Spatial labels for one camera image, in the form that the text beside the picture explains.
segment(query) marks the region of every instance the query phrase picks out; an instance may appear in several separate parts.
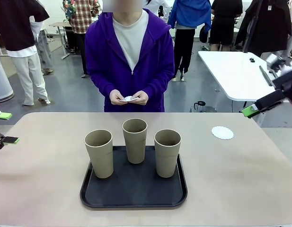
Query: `background person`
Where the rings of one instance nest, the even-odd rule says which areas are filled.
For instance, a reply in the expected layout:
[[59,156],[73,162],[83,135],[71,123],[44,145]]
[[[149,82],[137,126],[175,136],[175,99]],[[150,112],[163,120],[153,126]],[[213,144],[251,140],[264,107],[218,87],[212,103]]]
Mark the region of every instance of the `background person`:
[[41,67],[42,67],[44,76],[52,75],[53,74],[52,57],[51,57],[51,51],[48,44],[47,35],[45,32],[44,22],[41,27],[40,34],[35,41],[35,45],[37,48],[38,56],[41,61]]
[[220,44],[223,51],[230,51],[235,18],[242,14],[242,0],[214,0],[212,14],[214,19],[210,32],[211,51],[217,51]]
[[211,4],[209,0],[175,0],[168,24],[172,28],[176,24],[174,41],[175,74],[181,72],[181,80],[184,73],[188,72],[194,42],[195,29],[205,23],[205,30],[211,28]]
[[[118,11],[102,13],[86,34],[87,68],[105,96],[104,110],[164,112],[164,92],[174,75],[170,26],[139,0],[115,3]],[[138,99],[122,102],[126,96]]]
[[[30,17],[34,17],[35,22],[30,22]],[[23,105],[34,105],[33,83],[39,101],[51,103],[35,46],[42,22],[48,18],[46,10],[36,0],[0,0],[0,35],[25,92]]]
[[67,5],[70,7],[71,4],[75,5],[76,11],[71,13],[69,23],[72,26],[78,48],[80,50],[84,71],[81,77],[85,78],[88,76],[86,66],[85,35],[87,29],[92,23],[92,17],[97,16],[100,5],[97,0],[63,0],[65,10],[67,10]]
[[149,9],[155,15],[158,15],[160,6],[163,7],[164,11],[163,20],[167,23],[171,11],[169,0],[143,0],[143,8]]

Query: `cup rim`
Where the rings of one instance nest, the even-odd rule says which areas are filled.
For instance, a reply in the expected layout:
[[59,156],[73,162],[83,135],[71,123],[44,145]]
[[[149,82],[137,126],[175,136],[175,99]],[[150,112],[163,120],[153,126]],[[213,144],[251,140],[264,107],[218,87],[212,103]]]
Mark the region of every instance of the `cup rim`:
[[[124,129],[124,124],[125,124],[127,121],[130,121],[130,120],[141,120],[141,121],[143,121],[143,122],[146,123],[146,128],[145,128],[144,130],[142,130],[142,131],[139,131],[139,132],[130,132],[130,131],[127,131],[126,129]],[[146,131],[147,128],[148,128],[148,124],[147,124],[147,122],[146,122],[145,120],[143,120],[143,119],[141,119],[141,118],[130,118],[130,119],[126,120],[126,121],[123,123],[123,126],[122,126],[122,127],[123,127],[123,130],[124,130],[125,132],[127,132],[127,133],[130,133],[130,134],[137,134],[137,133],[141,133],[141,132]]]
[[[161,132],[161,131],[164,131],[164,130],[170,130],[170,131],[174,131],[174,132],[176,132],[176,133],[179,135],[179,137],[180,137],[180,141],[179,141],[177,144],[175,144],[175,145],[171,145],[171,146],[163,145],[163,144],[161,144],[160,142],[158,142],[158,141],[156,140],[156,134],[159,133],[159,132]],[[181,135],[178,133],[178,131],[176,131],[176,130],[173,130],[173,129],[161,129],[161,130],[159,130],[158,132],[155,133],[155,135],[154,135],[154,141],[157,142],[158,144],[160,144],[160,145],[163,146],[163,147],[172,148],[172,147],[175,147],[175,146],[177,146],[178,144],[180,144],[180,143],[182,142],[182,136],[181,136]]]
[[[107,131],[107,132],[110,133],[110,135],[111,135],[111,139],[110,139],[107,143],[105,143],[105,144],[103,144],[103,145],[100,145],[100,146],[91,146],[91,145],[89,145],[88,143],[86,143],[86,137],[87,137],[90,133],[95,132],[95,131]],[[92,130],[91,132],[87,133],[87,135],[86,135],[85,138],[84,138],[84,142],[85,142],[85,144],[86,144],[88,147],[91,147],[91,148],[100,148],[100,147],[103,147],[103,146],[107,145],[108,143],[110,143],[111,140],[112,140],[112,133],[111,133],[110,131],[106,130],[106,129],[96,129],[96,130]]]

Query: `black bag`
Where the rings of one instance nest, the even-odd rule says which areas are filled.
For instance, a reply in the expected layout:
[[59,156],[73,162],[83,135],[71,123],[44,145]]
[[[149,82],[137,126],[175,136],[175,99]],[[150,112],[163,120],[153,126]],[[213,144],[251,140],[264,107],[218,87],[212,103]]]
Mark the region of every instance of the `black bag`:
[[201,41],[202,43],[207,43],[207,40],[208,40],[208,34],[209,32],[205,32],[205,26],[204,25],[199,33],[199,41]]

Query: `tan plastic cup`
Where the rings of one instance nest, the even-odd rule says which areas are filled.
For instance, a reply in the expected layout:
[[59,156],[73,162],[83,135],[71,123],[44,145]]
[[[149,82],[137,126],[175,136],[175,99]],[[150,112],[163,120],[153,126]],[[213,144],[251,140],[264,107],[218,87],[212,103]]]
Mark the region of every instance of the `tan plastic cup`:
[[90,132],[85,137],[85,145],[98,178],[107,178],[113,173],[112,134],[100,129]]
[[156,172],[159,176],[173,176],[181,141],[180,134],[171,129],[163,129],[155,134]]
[[145,159],[147,128],[147,123],[138,118],[123,123],[127,156],[132,164],[139,164]]

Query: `black tray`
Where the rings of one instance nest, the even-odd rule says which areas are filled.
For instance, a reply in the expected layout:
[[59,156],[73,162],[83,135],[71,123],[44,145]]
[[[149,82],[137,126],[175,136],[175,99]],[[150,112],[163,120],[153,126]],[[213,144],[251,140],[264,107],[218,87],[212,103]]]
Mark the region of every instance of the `black tray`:
[[113,147],[114,172],[106,179],[95,176],[89,164],[80,199],[92,208],[175,207],[187,197],[187,186],[180,160],[170,178],[157,175],[154,146],[146,147],[140,164],[128,161],[126,147]]

